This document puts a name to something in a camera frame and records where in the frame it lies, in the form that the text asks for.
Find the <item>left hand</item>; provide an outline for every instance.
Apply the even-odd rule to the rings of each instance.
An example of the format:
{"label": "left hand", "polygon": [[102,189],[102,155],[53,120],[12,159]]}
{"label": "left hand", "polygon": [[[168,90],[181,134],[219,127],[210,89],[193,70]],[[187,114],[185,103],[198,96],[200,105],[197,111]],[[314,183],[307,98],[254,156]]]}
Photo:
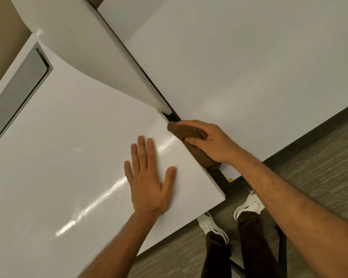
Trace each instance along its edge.
{"label": "left hand", "polygon": [[134,174],[129,161],[125,161],[125,176],[130,184],[135,212],[158,217],[169,208],[177,169],[169,167],[166,170],[165,181],[161,183],[153,140],[147,139],[147,152],[145,143],[144,137],[138,136],[138,147],[135,143],[131,145]]}

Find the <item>white shoe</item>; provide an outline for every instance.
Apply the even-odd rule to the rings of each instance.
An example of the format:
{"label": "white shoe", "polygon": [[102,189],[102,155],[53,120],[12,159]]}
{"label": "white shoe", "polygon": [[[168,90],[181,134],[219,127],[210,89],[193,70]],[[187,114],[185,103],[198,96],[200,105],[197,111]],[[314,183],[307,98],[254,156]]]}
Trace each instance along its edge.
{"label": "white shoe", "polygon": [[199,225],[204,230],[205,234],[207,234],[210,231],[213,231],[215,234],[218,234],[223,237],[224,241],[226,242],[226,245],[228,245],[229,239],[226,232],[224,232],[223,229],[221,229],[217,224],[215,224],[213,217],[210,215],[209,212],[206,212],[202,215],[200,215],[197,220],[199,221]]}
{"label": "white shoe", "polygon": [[250,191],[244,204],[239,206],[234,212],[233,217],[237,221],[242,212],[255,212],[260,215],[260,212],[264,209],[263,203],[259,200],[258,196],[254,194],[254,190]]}

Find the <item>dark pants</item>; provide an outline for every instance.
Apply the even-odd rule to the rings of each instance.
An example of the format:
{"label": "dark pants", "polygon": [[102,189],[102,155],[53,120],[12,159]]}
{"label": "dark pants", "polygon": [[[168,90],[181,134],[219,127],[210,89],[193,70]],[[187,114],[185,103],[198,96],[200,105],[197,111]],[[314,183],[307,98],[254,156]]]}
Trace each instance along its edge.
{"label": "dark pants", "polygon": [[[241,240],[241,252],[247,278],[282,278],[279,264],[263,235],[260,215],[242,212],[237,219]],[[202,269],[202,278],[231,278],[231,255],[222,236],[206,234],[207,254]]]}

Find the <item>glossy white surface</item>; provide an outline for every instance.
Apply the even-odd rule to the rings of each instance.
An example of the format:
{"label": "glossy white surface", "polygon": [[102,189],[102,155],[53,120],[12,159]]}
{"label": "glossy white surface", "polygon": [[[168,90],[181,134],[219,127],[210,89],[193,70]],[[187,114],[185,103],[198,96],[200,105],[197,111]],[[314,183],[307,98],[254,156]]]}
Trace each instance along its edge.
{"label": "glossy white surface", "polygon": [[54,70],[0,139],[0,277],[80,273],[133,212],[123,162],[138,135],[153,137],[161,177],[178,168],[172,205],[140,252],[224,200],[154,108],[42,48]]}
{"label": "glossy white surface", "polygon": [[348,0],[104,0],[98,11],[181,119],[220,125],[261,160],[348,106]]}
{"label": "glossy white surface", "polygon": [[23,22],[84,74],[160,111],[171,110],[87,0],[11,0]]}

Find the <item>leg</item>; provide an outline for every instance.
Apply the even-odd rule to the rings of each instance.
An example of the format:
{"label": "leg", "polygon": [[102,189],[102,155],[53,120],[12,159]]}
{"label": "leg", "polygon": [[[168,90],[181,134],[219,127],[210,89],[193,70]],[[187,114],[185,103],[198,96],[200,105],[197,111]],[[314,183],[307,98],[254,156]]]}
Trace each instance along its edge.
{"label": "leg", "polygon": [[206,234],[206,259],[201,278],[231,278],[231,255],[227,234],[214,222],[209,213],[197,218]]}
{"label": "leg", "polygon": [[239,224],[241,252],[247,278],[282,278],[280,266],[263,235],[260,212],[264,209],[259,198],[251,193],[246,202],[235,210]]}

